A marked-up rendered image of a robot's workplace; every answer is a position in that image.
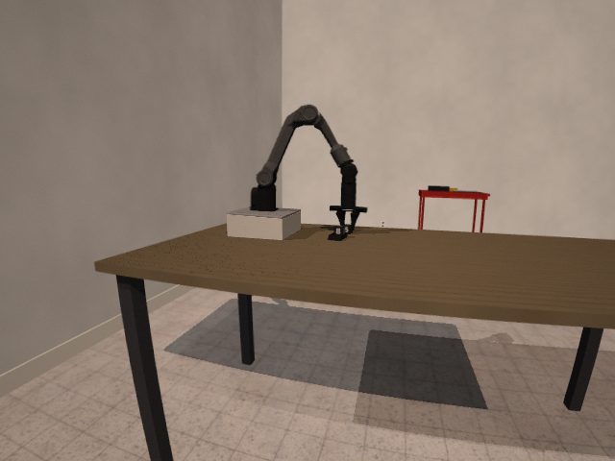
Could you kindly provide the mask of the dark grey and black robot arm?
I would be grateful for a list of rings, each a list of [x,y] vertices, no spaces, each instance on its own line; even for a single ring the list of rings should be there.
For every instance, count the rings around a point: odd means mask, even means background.
[[[301,125],[301,122],[303,122]],[[315,123],[314,123],[315,122]],[[272,152],[263,168],[257,174],[258,187],[251,190],[251,209],[256,211],[276,211],[276,185],[277,173],[283,155],[296,128],[314,126],[321,131],[331,146],[331,155],[337,167],[340,167],[342,177],[341,195],[356,195],[357,167],[353,164],[347,153],[347,147],[338,144],[327,121],[314,105],[300,106],[289,114],[283,123],[282,129],[275,142]],[[344,162],[344,163],[343,163]],[[339,166],[338,166],[339,165]],[[259,188],[260,187],[260,188]],[[262,188],[263,187],[263,188]],[[273,188],[274,187],[274,188]],[[254,207],[255,206],[255,207]]]

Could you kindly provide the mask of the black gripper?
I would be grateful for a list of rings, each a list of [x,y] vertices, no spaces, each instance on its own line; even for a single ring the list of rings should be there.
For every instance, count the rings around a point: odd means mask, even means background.
[[[341,195],[341,206],[330,206],[330,211],[336,211],[336,216],[339,220],[340,226],[345,225],[345,214],[346,210],[342,209],[352,209],[351,210],[351,231],[354,230],[357,218],[361,212],[366,213],[367,207],[356,207],[356,195]],[[355,220],[356,219],[356,220]],[[354,225],[353,225],[354,223]]]

